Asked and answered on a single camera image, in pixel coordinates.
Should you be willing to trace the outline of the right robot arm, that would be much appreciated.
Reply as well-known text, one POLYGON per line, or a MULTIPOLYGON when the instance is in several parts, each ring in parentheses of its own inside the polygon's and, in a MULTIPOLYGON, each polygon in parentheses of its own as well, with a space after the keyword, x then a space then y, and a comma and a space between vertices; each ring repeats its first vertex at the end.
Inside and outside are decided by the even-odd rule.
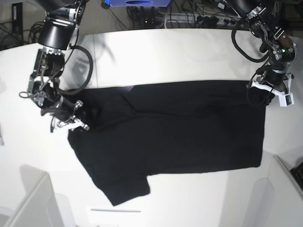
POLYGON ((79 31, 87 1, 85 0, 39 0, 37 3, 46 10, 46 17, 38 43, 33 72, 26 91, 19 92, 19 97, 32 100, 41 110, 41 115, 49 114, 58 123, 51 123, 51 130, 66 127, 74 130, 78 127, 88 131, 89 123, 82 109, 83 102, 72 103, 67 96, 74 96, 83 91, 90 82, 93 72, 93 59, 90 52, 77 44, 71 44, 74 33, 79 31), (89 61, 89 71, 84 83, 76 89, 59 88, 60 76, 68 62, 64 51, 78 50, 89 61))

